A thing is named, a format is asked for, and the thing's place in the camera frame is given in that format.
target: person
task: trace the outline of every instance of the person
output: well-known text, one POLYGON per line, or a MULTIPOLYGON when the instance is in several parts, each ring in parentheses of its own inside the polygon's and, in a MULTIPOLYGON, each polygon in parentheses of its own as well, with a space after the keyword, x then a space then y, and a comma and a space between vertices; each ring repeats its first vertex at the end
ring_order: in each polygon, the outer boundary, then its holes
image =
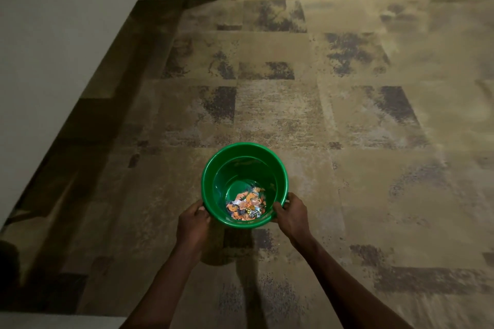
MULTIPOLYGON (((273 207, 275 222, 312 268, 345 329, 411 328, 324 250, 310 232, 307 208, 297 195, 288 193, 284 207, 280 203, 274 203, 273 207)), ((180 215, 177 241, 170 257, 122 329, 170 326, 188 276, 200 261, 210 220, 202 201, 195 202, 180 215)))

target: person's left arm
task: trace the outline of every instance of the person's left arm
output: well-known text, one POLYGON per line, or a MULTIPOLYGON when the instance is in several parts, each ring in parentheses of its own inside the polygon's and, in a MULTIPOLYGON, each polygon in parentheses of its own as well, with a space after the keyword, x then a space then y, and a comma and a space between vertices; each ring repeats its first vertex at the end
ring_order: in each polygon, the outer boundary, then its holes
POLYGON ((121 329, 168 328, 190 272, 201 258, 209 214, 197 201, 178 218, 177 242, 170 257, 121 329))

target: trash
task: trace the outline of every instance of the trash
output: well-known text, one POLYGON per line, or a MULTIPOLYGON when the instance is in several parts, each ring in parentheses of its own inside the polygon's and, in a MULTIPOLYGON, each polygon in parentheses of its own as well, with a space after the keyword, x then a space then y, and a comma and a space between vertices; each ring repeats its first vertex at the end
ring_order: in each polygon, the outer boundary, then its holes
POLYGON ((263 191, 263 188, 253 187, 238 194, 235 200, 226 202, 226 210, 236 220, 249 221, 261 217, 266 212, 263 191))

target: green bucket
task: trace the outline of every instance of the green bucket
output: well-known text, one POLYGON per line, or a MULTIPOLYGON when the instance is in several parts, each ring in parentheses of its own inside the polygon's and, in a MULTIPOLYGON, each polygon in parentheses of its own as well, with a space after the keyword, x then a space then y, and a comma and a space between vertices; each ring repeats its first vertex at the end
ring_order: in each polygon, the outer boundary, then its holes
POLYGON ((227 226, 250 229, 262 226, 273 217, 273 203, 285 203, 288 176, 280 158, 267 147, 256 143, 234 143, 219 150, 207 162, 201 179, 204 206, 227 226), (259 186, 266 191, 266 212, 249 221, 236 220, 226 209, 226 202, 246 188, 259 186))

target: forearm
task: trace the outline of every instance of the forearm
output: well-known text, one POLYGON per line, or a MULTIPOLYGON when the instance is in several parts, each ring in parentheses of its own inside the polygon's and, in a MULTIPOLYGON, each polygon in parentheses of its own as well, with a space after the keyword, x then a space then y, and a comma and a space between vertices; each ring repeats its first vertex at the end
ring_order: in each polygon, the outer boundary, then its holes
POLYGON ((347 328, 410 328, 410 326, 336 262, 311 235, 293 242, 347 328))
POLYGON ((122 328, 169 327, 187 279, 194 268, 193 251, 175 246, 139 305, 122 328))

